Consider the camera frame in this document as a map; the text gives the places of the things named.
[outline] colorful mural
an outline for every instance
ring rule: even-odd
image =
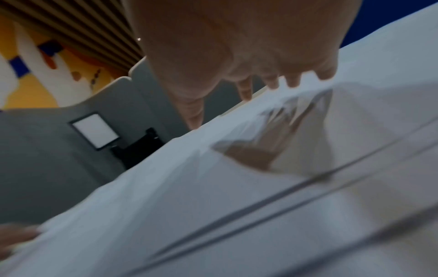
[[[0,16],[0,109],[74,105],[121,75]]]

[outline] white cloth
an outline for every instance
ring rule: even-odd
[[[46,222],[0,275],[437,276],[437,15],[433,5],[343,48],[331,81],[282,82],[172,140]],[[298,115],[327,88],[324,124],[318,102],[271,171],[213,150],[255,141],[292,96],[307,92]]]

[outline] brown ceiling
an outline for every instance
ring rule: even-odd
[[[124,73],[143,57],[120,0],[0,0],[0,13]]]

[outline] human hand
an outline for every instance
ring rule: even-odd
[[[40,233],[35,226],[17,224],[0,225],[0,261],[12,254],[12,246],[35,239]]]
[[[203,99],[222,79],[252,97],[251,76],[278,88],[303,72],[322,79],[337,70],[338,49],[361,0],[124,0],[140,46],[191,129]]]

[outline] blue wall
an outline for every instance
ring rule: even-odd
[[[360,12],[341,47],[353,43],[397,19],[438,2],[438,0],[363,1]]]

